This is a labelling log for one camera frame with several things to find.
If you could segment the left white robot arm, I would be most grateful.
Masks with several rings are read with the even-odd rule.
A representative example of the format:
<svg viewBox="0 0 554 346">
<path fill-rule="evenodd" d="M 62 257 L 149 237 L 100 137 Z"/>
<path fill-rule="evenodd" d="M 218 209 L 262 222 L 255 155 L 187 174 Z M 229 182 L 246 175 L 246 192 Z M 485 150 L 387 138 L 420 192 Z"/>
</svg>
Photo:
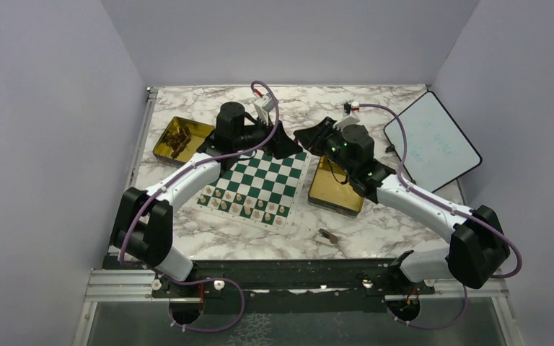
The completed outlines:
<svg viewBox="0 0 554 346">
<path fill-rule="evenodd" d="M 278 103 L 269 96 L 253 104 L 251 118 L 238 102 L 219 108 L 214 129 L 191 158 L 175 173 L 144 190 L 128 188 L 122 195 L 110 235 L 110 245 L 119 249 L 119 261 L 127 254 L 170 278 L 181 296 L 198 286 L 193 261 L 173 247 L 172 218 L 197 192 L 228 172 L 243 154 L 263 151 L 284 159 L 302 151 L 283 129 Z"/>
</svg>

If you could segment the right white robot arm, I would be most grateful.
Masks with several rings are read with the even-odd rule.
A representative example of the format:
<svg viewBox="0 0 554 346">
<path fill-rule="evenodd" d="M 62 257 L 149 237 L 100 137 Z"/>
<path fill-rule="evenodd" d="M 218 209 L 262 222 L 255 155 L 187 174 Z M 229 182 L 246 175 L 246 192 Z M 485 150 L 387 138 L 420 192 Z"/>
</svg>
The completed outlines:
<svg viewBox="0 0 554 346">
<path fill-rule="evenodd" d="M 510 255 L 494 210 L 451 203 L 399 179 L 394 169 L 375 159 L 374 140 L 364 126 L 339 130 L 334 125 L 334 119 L 326 117 L 311 128 L 294 131 L 294 137 L 311 154 L 325 156 L 341 168 L 357 195 L 404 213 L 448 244 L 401 254 L 388 267 L 388 286 L 405 293 L 424 280 L 455 279 L 468 288 L 482 288 Z"/>
</svg>

